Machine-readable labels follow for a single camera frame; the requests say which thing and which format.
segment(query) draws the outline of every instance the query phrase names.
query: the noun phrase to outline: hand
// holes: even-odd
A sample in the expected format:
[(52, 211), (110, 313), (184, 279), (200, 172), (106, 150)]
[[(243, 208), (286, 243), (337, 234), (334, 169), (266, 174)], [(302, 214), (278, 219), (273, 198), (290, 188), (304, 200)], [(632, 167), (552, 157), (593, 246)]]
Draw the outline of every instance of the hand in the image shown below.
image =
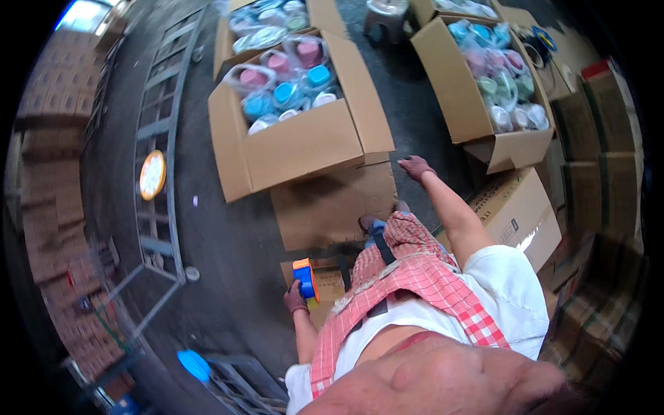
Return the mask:
[(408, 173), (411, 179), (417, 183), (422, 184), (422, 174), (425, 171), (431, 171), (436, 174), (436, 171), (428, 165), (425, 159), (418, 155), (411, 155), (408, 159), (401, 159), (398, 161), (399, 165)]
[(291, 288), (289, 288), (288, 291), (284, 294), (284, 305), (291, 313), (291, 317), (293, 317), (293, 313), (295, 313), (296, 310), (304, 310), (307, 312), (307, 314), (309, 314), (307, 302), (299, 293), (299, 284), (300, 280), (293, 281)]

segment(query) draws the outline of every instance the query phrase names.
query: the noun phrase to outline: blue tape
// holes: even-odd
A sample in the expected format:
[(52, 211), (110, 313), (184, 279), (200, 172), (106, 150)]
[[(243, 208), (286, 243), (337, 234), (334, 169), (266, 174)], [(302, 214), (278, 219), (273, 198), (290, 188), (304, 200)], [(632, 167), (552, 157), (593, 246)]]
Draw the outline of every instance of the blue tape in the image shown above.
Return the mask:
[(293, 270), (293, 279), (299, 280), (299, 292), (305, 299), (316, 296), (313, 292), (313, 283), (311, 282), (311, 267), (298, 268)]

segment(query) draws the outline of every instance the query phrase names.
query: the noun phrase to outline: apron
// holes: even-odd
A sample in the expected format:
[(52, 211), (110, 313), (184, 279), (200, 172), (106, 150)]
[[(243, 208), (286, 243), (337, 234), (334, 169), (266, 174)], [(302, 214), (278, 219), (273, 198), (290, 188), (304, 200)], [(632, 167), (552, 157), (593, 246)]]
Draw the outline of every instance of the apron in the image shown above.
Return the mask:
[(318, 334), (309, 373), (314, 399), (332, 384), (339, 350), (353, 327), (397, 290), (410, 290), (455, 317), (474, 345), (509, 349), (477, 296), (443, 262), (458, 265), (413, 214), (392, 213), (383, 238), (375, 239), (357, 257), (351, 289), (336, 301)]

